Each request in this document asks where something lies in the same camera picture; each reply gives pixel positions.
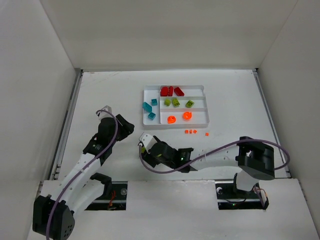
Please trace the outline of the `teal lego brick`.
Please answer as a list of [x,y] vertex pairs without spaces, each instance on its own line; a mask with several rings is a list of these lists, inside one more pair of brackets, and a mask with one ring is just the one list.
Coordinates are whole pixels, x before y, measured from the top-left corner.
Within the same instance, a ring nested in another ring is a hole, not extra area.
[[153,112],[150,112],[150,113],[148,114],[148,119],[150,119],[150,120],[154,120],[155,117],[156,117],[156,114],[153,113]]

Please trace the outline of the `orange round disc piece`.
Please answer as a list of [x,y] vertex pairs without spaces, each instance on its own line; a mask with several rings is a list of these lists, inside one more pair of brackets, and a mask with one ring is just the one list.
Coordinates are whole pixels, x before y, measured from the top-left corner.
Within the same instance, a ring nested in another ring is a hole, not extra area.
[[192,119],[192,112],[190,111],[186,111],[182,114],[182,118],[185,120],[185,121],[189,121]]

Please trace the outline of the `lime small lego brick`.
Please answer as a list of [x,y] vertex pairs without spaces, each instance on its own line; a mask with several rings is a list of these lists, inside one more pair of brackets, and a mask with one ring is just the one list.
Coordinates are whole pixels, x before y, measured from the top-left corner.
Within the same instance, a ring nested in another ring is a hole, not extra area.
[[171,100],[170,100],[170,99],[165,99],[165,100],[164,100],[164,104],[165,104],[166,106],[170,106]]

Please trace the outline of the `lime lego plate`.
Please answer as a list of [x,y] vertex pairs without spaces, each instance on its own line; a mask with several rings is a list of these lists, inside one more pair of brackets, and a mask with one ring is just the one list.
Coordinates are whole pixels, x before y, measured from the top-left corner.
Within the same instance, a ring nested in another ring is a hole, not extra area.
[[180,102],[178,101],[177,98],[173,98],[173,99],[171,100],[171,102],[172,102],[172,105],[173,105],[174,108],[177,108],[177,107],[180,106]]

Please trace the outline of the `red rounded lego brick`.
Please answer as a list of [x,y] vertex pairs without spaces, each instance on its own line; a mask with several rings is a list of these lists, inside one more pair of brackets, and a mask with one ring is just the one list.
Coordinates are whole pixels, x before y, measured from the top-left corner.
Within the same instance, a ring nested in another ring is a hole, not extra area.
[[160,90],[161,97],[167,97],[169,94],[169,88],[167,86],[163,86]]

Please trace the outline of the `red lego brick cluster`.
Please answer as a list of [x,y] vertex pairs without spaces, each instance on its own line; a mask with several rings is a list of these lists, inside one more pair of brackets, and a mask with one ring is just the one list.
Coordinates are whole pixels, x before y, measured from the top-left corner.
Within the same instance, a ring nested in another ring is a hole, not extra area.
[[173,86],[170,86],[169,89],[168,89],[168,96],[172,97],[173,93],[174,93],[174,88],[173,88]]

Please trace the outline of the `red long lego brick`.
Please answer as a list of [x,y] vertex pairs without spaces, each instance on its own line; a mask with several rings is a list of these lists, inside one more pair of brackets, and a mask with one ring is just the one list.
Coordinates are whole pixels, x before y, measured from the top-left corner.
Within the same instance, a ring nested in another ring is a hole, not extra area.
[[180,87],[175,87],[173,91],[178,97],[184,97],[185,96],[185,93],[181,90]]

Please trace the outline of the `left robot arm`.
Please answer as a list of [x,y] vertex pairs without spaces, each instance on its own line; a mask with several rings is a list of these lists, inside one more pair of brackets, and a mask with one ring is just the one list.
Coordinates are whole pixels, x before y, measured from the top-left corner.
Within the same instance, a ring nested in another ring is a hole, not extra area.
[[33,203],[32,230],[46,239],[66,240],[71,236],[75,220],[95,199],[108,196],[112,179],[99,173],[112,154],[116,142],[134,132],[135,126],[120,114],[103,109],[97,112],[100,123],[70,173],[58,188]]

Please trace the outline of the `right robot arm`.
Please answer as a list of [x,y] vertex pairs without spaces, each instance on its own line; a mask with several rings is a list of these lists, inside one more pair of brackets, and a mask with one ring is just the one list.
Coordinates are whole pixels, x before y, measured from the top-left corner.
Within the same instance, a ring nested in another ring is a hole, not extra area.
[[140,159],[152,168],[162,164],[169,173],[189,173],[207,168],[238,167],[233,178],[236,190],[249,192],[259,181],[275,179],[274,148],[247,136],[192,159],[194,149],[175,149],[156,136],[144,133],[140,137]]

